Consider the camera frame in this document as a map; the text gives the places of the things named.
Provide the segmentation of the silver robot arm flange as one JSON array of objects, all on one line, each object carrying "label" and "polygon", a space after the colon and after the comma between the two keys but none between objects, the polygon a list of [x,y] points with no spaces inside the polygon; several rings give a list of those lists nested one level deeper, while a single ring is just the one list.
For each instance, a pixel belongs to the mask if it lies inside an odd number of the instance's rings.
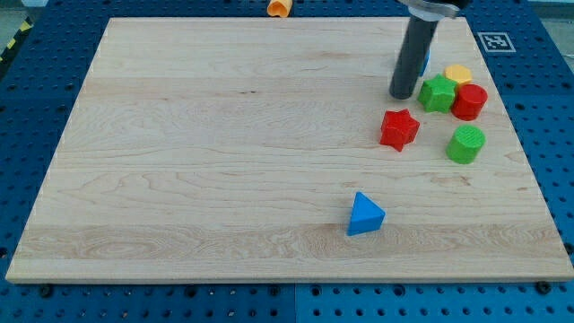
[{"label": "silver robot arm flange", "polygon": [[408,12],[426,22],[438,22],[443,18],[456,18],[470,5],[471,0],[398,0]]}]

